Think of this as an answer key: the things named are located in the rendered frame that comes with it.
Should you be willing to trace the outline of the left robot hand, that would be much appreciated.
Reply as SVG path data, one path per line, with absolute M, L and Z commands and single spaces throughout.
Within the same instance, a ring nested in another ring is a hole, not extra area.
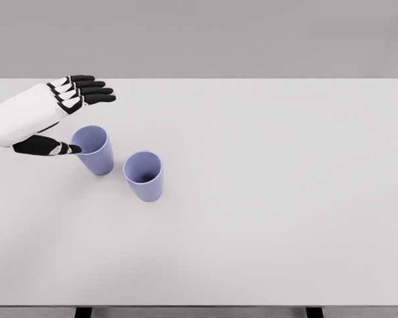
M 11 148 L 34 156 L 79 154 L 82 149 L 41 133 L 86 106 L 116 100 L 113 89 L 94 76 L 66 76 L 40 83 L 0 103 L 12 116 Z

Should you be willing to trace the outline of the lavender plastic cup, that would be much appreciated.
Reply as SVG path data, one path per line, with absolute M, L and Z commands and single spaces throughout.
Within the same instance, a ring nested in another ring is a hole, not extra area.
M 113 170 L 113 149 L 104 128 L 97 125 L 82 127 L 72 135 L 71 143 L 82 149 L 76 156 L 93 174 L 103 176 Z
M 125 180 L 135 195 L 143 201 L 156 201 L 163 191 L 163 163 L 158 155 L 140 151 L 130 155 L 123 163 Z

